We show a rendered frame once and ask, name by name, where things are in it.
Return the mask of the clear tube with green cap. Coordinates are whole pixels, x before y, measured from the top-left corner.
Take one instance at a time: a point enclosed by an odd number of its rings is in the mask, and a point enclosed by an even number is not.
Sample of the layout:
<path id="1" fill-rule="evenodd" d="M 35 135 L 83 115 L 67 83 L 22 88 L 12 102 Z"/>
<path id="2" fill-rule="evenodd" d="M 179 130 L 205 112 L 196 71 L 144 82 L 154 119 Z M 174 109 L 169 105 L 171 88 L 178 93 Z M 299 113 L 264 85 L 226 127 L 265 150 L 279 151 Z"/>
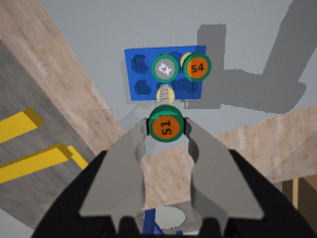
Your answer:
<path id="1" fill-rule="evenodd" d="M 170 54 L 160 54 L 152 64 L 154 78 L 162 83 L 173 81 L 178 74 L 178 63 Z"/>

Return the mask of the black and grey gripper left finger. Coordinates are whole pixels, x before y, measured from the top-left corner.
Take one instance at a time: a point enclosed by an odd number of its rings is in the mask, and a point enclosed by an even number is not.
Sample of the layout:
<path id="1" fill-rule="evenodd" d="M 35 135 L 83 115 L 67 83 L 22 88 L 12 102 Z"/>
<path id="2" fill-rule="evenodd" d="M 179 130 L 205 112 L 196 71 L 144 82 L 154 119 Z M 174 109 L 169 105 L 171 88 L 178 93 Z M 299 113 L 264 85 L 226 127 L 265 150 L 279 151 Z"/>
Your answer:
<path id="1" fill-rule="evenodd" d="M 31 238 L 100 238 L 118 234 L 123 216 L 144 208 L 146 187 L 138 164 L 146 153 L 144 118 L 94 160 L 64 189 Z"/>

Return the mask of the grey bench mat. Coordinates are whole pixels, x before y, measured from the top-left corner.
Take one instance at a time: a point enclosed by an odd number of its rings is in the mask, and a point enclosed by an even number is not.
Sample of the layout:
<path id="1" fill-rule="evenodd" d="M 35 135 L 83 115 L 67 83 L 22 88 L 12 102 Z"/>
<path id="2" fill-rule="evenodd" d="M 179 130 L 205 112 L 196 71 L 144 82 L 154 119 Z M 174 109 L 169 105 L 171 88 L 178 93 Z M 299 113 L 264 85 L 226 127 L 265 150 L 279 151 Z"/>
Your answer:
<path id="1" fill-rule="evenodd" d="M 212 136 L 317 104 L 317 0 L 41 0 L 126 134 L 124 50 L 206 46 L 201 99 L 178 110 Z"/>

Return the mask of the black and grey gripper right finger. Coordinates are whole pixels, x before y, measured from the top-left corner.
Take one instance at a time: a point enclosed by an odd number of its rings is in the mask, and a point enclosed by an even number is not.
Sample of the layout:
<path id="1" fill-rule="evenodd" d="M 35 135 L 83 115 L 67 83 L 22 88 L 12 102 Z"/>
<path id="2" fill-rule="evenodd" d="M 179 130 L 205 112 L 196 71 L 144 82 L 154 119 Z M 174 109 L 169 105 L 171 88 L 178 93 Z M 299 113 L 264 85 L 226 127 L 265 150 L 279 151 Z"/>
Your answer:
<path id="1" fill-rule="evenodd" d="M 194 161 L 191 205 L 202 221 L 216 218 L 222 235 L 231 238 L 317 238 L 294 205 L 244 157 L 188 117 L 183 120 Z"/>

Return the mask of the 50 ml tube with green cap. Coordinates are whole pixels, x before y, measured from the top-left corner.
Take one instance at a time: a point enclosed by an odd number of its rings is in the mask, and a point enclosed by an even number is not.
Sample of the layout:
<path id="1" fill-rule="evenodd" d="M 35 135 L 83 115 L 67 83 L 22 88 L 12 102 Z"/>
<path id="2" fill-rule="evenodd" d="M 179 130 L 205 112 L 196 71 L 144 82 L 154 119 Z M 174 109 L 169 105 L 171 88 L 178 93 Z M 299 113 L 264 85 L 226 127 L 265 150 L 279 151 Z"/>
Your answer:
<path id="1" fill-rule="evenodd" d="M 178 110 L 174 90 L 168 84 L 157 90 L 154 110 L 149 118 L 149 133 L 157 141 L 170 143 L 183 134 L 184 120 Z"/>

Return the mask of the sample tube s4 with green cap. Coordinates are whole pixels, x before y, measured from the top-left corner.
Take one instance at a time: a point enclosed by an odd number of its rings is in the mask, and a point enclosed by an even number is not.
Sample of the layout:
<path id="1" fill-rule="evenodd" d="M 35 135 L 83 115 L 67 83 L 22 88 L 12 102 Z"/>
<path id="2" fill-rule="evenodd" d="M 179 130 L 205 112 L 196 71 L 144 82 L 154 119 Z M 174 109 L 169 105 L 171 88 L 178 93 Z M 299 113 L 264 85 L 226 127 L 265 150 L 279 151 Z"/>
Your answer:
<path id="1" fill-rule="evenodd" d="M 185 53 L 180 59 L 183 74 L 190 81 L 205 79 L 211 71 L 211 60 L 202 53 Z"/>

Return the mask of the blue tube rack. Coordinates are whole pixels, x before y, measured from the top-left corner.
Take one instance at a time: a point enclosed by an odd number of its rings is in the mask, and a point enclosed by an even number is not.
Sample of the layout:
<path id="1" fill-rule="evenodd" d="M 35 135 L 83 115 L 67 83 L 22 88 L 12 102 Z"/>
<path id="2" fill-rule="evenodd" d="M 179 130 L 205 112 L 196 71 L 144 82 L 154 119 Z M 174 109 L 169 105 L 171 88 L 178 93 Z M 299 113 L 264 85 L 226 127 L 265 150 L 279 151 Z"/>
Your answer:
<path id="1" fill-rule="evenodd" d="M 194 82 L 187 79 L 180 59 L 185 53 L 205 54 L 206 46 L 128 49 L 124 52 L 132 101 L 156 100 L 157 90 L 163 84 L 173 88 L 176 99 L 201 99 L 203 80 Z M 153 61 L 160 54 L 170 54 L 178 63 L 178 74 L 171 82 L 159 82 L 152 74 Z"/>

